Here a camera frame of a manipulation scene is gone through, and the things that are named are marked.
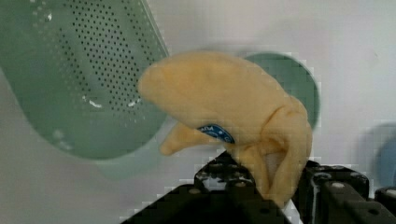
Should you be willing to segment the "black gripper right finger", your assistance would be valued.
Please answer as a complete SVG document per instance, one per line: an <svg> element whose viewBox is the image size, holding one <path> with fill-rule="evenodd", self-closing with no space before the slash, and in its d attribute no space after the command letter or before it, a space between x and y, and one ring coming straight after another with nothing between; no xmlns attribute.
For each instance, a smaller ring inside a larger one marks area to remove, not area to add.
<svg viewBox="0 0 396 224"><path fill-rule="evenodd" d="M369 193L367 176L309 161L292 201L304 224L396 224L395 188Z"/></svg>

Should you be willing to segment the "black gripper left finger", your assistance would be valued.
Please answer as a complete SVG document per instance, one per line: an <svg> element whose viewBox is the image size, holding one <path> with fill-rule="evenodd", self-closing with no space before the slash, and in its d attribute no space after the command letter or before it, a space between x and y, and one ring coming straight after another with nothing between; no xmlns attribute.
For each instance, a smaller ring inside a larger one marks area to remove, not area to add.
<svg viewBox="0 0 396 224"><path fill-rule="evenodd" d="M223 152L194 176L121 224L291 224L264 200L250 172Z"/></svg>

